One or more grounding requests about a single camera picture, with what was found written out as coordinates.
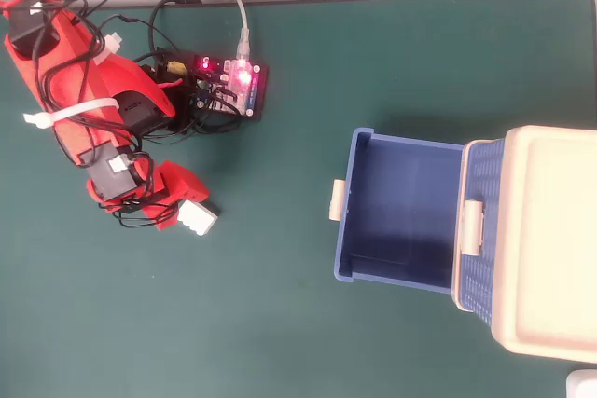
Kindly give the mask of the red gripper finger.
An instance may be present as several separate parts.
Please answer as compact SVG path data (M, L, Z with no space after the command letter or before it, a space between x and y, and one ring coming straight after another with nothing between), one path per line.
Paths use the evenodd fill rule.
M152 204L146 206L143 209L143 213L146 216L147 226L153 226L158 231L162 231L173 226L177 222L179 204Z
M163 205L171 205L180 199L201 203L209 197L209 190L191 170L170 160L160 165L160 175L167 190L160 200Z

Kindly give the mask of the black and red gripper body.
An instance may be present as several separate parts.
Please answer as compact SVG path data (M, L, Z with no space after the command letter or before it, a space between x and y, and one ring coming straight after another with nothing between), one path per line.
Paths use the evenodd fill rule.
M133 172L140 191L133 194L132 206L134 208L164 207L164 183L159 170L134 167Z

